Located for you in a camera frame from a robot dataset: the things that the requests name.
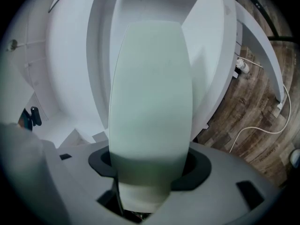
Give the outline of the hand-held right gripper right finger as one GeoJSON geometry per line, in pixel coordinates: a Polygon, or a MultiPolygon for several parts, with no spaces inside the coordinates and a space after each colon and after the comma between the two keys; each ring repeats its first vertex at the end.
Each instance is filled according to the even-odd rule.
{"type": "Polygon", "coordinates": [[[280,189],[242,158],[193,142],[190,148],[211,161],[209,177],[194,190],[171,192],[150,216],[151,225],[252,225],[278,198],[280,189]],[[253,209],[238,187],[241,182],[249,182],[262,198],[253,209]]]}

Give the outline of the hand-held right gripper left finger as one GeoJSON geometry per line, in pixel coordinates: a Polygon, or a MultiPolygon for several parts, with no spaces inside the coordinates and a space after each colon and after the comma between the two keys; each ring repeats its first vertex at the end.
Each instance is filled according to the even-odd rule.
{"type": "Polygon", "coordinates": [[[0,126],[0,164],[23,204],[48,225],[122,225],[74,179],[50,141],[14,124],[0,126]]]}

